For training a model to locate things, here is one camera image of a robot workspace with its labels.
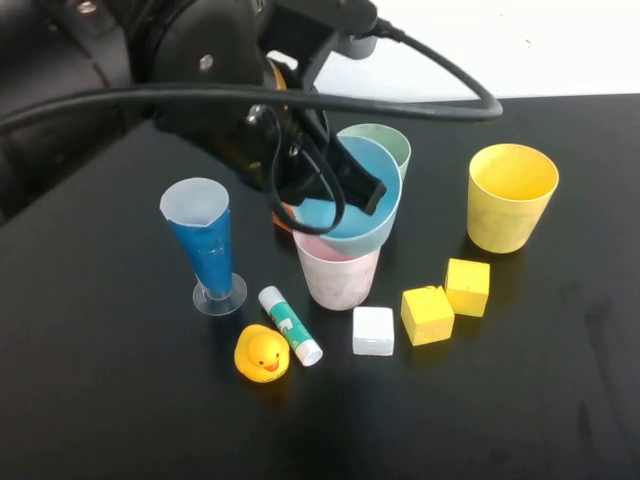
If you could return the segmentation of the black orange left gripper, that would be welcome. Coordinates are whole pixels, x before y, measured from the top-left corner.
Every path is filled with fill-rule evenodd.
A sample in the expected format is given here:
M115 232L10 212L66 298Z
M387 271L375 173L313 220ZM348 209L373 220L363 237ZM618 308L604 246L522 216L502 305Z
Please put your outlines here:
M224 84L289 93L302 88L293 70L264 55L231 55L219 60L219 80ZM324 160L329 145L326 115L320 110L255 100L219 107L219 155L256 189L263 188L268 168L277 159L275 184L286 204L334 200L324 178L303 157L307 153L316 162ZM378 147L357 148L354 154L346 147L335 148L335 172L345 200L366 215L374 214L387 192L384 182L371 172L380 153Z

